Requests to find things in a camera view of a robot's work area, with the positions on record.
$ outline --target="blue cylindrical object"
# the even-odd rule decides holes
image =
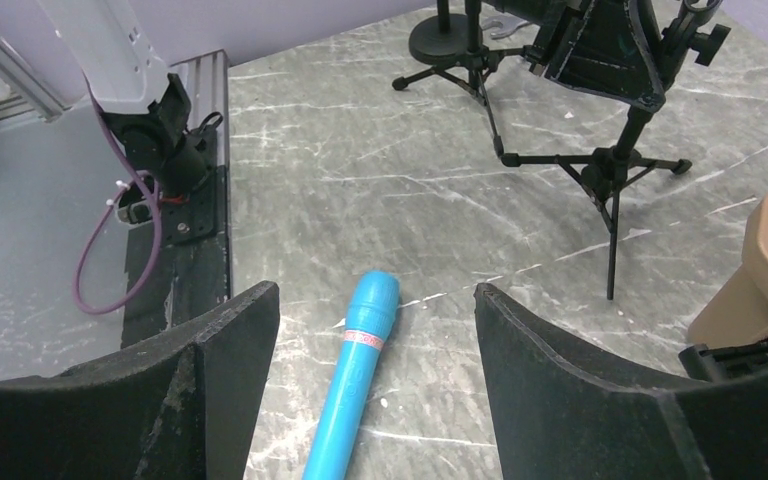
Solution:
[[[396,321],[399,281],[371,271],[360,279],[346,314],[346,333],[337,370],[313,438],[304,480],[342,480],[378,355]]]

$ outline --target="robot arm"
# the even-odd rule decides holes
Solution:
[[[127,0],[38,0],[107,113],[147,114],[169,86]]]
[[[189,195],[210,175],[198,135],[187,131],[191,103],[157,56],[128,0],[38,0],[84,71],[101,117],[135,170],[164,195]]]

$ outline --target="tabletop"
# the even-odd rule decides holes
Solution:
[[[655,0],[666,25],[677,4]],[[462,11],[462,4],[453,4]],[[489,7],[483,15],[495,14]],[[733,27],[710,68],[686,62],[644,132],[644,156],[690,158],[624,192],[617,290],[608,235],[555,166],[502,166],[483,108],[408,54],[423,9],[231,69],[233,277],[281,288],[281,329],[247,478],[299,478],[360,276],[401,281],[350,478],[500,478],[479,356],[475,285],[627,359],[682,374],[687,325],[740,262],[746,218],[768,192],[768,46]],[[528,43],[528,27],[489,46]],[[455,71],[465,75],[464,71]],[[506,59],[488,92],[509,150],[611,146],[627,107]]]

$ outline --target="beige container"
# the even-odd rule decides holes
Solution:
[[[743,264],[687,330],[693,344],[733,347],[768,337],[768,195],[749,216]]]

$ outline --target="black tripod stand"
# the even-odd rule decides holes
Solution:
[[[625,0],[625,2],[636,3],[648,1],[649,0]],[[669,29],[665,30],[663,41],[659,41],[658,45],[650,45],[652,50],[657,48],[659,51],[659,56],[657,58],[652,58],[651,60],[652,63],[658,65],[658,78],[656,79],[658,85],[656,85],[657,88],[653,88],[653,90],[657,91],[660,89],[660,97],[657,95],[650,95],[649,97],[641,96],[641,98],[648,98],[648,101],[651,101],[651,98],[663,99],[663,91],[672,85],[689,49],[692,48],[700,52],[700,56],[696,61],[697,63],[707,66],[710,64],[717,50],[725,40],[725,37],[728,34],[728,28],[722,27],[721,25],[717,25],[710,35],[696,32],[697,28],[711,19],[721,0],[709,0],[708,6],[703,8],[688,7],[688,5],[690,5],[688,2],[691,1],[692,0],[684,0],[685,3],[679,18],[673,22]],[[441,10],[439,3],[441,2],[438,2],[438,13],[442,14],[444,12],[448,15],[448,4],[445,4],[445,10]],[[643,129],[652,119],[657,108],[660,108],[660,105],[657,105],[657,108],[641,108],[640,104],[643,102],[640,100],[629,102],[632,104],[632,107],[628,113],[628,121],[620,134],[617,144],[611,148],[597,148],[590,155],[521,156],[516,153],[506,153],[502,138],[496,127],[496,121],[493,117],[493,110],[487,96],[485,82],[490,74],[497,71],[499,64],[507,56],[521,56],[529,61],[534,61],[536,57],[544,59],[550,57],[553,53],[551,48],[559,47],[557,43],[552,46],[551,42],[548,42],[551,48],[547,47],[547,45],[539,45],[538,48],[534,48],[532,45],[527,45],[516,49],[490,50],[484,46],[482,42],[482,32],[479,25],[481,1],[466,0],[465,10],[467,17],[467,42],[464,51],[451,58],[446,58],[443,61],[433,63],[430,62],[427,57],[420,58],[414,53],[417,48],[413,45],[414,35],[412,34],[411,54],[420,62],[431,64],[431,67],[409,77],[397,78],[393,81],[393,88],[396,90],[404,90],[411,83],[433,75],[442,77],[466,90],[467,93],[484,106],[490,121],[490,129],[493,134],[493,147],[496,151],[496,156],[501,160],[503,165],[507,167],[519,167],[522,165],[559,165],[563,168],[564,171],[566,171],[567,174],[582,187],[585,193],[587,193],[596,205],[605,222],[608,233],[610,234],[607,297],[609,300],[612,300],[614,298],[614,279],[616,276],[617,263],[620,192],[653,170],[670,170],[676,175],[681,175],[690,170],[692,163],[685,159],[669,161],[645,158],[635,150],[634,147],[637,144],[640,135],[643,133]],[[586,21],[587,19],[584,17],[584,20],[579,23],[578,28],[583,28],[581,25]],[[657,24],[654,22],[652,23],[654,24],[654,28],[657,28]],[[557,25],[553,25],[552,29],[556,32],[559,30]],[[632,32],[631,35],[642,36],[639,35],[638,32],[639,31]],[[654,33],[652,31],[646,33],[650,34],[649,37],[658,36],[657,31],[654,31]],[[591,48],[591,51],[598,51],[602,49],[602,47],[602,45],[596,45],[594,48]],[[531,52],[531,49],[536,50],[537,54]],[[649,50],[644,50],[643,53],[650,57],[652,56]],[[545,66],[546,65],[544,64],[541,65],[539,69],[532,68],[532,71],[535,72],[535,70],[537,70],[535,73],[542,73]],[[467,81],[448,72],[448,70],[455,67],[462,67],[467,70]],[[592,88],[589,93],[599,94],[598,91],[593,91]],[[608,92],[605,92],[605,96],[616,98],[615,94],[610,95]],[[584,165],[584,167],[579,172],[575,170],[572,165]],[[629,178],[629,170],[635,167],[641,167],[643,170]],[[608,212],[607,207],[609,199],[612,200],[610,212]]]

